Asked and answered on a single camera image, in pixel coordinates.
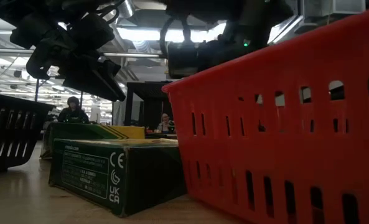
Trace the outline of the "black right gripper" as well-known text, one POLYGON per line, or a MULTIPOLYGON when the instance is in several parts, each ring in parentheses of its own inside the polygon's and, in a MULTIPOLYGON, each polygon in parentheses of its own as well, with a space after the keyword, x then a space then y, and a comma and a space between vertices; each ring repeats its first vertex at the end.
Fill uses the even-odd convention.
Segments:
POLYGON ((171 43, 167 46, 168 72, 171 78, 184 78, 228 62, 261 48, 257 39, 244 32, 224 32, 217 40, 202 42, 198 51, 193 42, 171 43))

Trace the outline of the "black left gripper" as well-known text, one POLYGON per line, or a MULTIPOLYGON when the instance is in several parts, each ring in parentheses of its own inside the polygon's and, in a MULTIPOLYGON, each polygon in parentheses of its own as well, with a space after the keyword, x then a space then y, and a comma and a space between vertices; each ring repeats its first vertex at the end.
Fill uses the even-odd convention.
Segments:
POLYGON ((112 28, 101 16, 89 13, 64 29, 45 14, 23 17, 12 31, 10 41, 25 49, 35 47, 26 64, 34 78, 48 80, 51 66, 61 68, 63 86, 110 101, 124 101, 126 95, 115 80, 120 65, 98 61, 96 52, 114 39, 112 28))

